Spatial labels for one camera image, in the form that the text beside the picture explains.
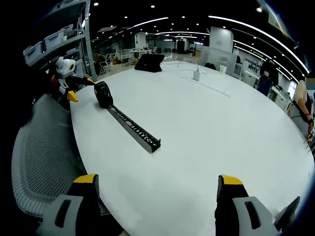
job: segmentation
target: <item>person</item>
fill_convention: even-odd
[[[276,86],[279,83],[275,63],[271,60],[265,61],[260,68],[260,76],[257,90],[268,96],[272,86]]]
[[[313,73],[310,72],[307,78],[314,78]],[[306,137],[314,127],[314,104],[307,94],[305,80],[300,80],[293,96],[293,102],[289,105],[287,110],[288,116],[300,129],[304,137]]]
[[[95,60],[97,63],[100,64],[101,62],[106,61],[106,57],[103,55],[103,53],[98,52],[98,53],[95,53]]]

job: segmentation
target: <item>man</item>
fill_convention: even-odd
[[[260,68],[260,76],[257,90],[268,96],[272,86],[276,86],[279,83],[275,63],[271,60],[265,61]]]

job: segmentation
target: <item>desk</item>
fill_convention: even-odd
[[[138,59],[140,59],[140,57],[141,57],[143,54],[147,54],[147,53],[151,54],[151,53],[152,53],[152,49],[148,49],[148,50],[133,50],[133,51],[130,51],[130,53],[131,53],[131,55],[132,55],[132,56],[131,56],[131,59],[132,59],[132,60],[136,59],[136,57],[134,56],[135,53],[139,53]]]
[[[239,178],[274,215],[303,202],[314,161],[297,127],[270,99],[228,75],[195,64],[106,77],[115,105],[161,138],[146,152],[101,109],[93,87],[71,103],[76,142],[100,197],[131,235],[215,235],[218,175]]]

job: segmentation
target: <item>mesh chair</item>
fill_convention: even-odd
[[[107,54],[105,61],[99,63],[99,75],[105,74],[110,71],[110,54]]]
[[[42,218],[45,206],[67,194],[86,170],[80,158],[70,113],[47,94],[34,105],[32,118],[20,128],[12,154],[12,188],[26,214]],[[101,214],[109,214],[100,203]]]
[[[121,50],[121,60],[124,62],[122,66],[127,66],[131,59],[130,49]]]
[[[157,47],[153,47],[152,54],[156,54],[156,53],[157,53]]]

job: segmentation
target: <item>cable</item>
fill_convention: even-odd
[[[190,60],[190,61],[192,61],[193,63],[195,63],[195,64],[197,65],[197,71],[199,71],[199,65],[198,65],[194,60],[191,60],[191,59],[183,59],[183,60],[181,60],[181,61],[177,64],[177,69],[178,69],[179,64],[180,64],[181,62],[183,62],[184,60]]]

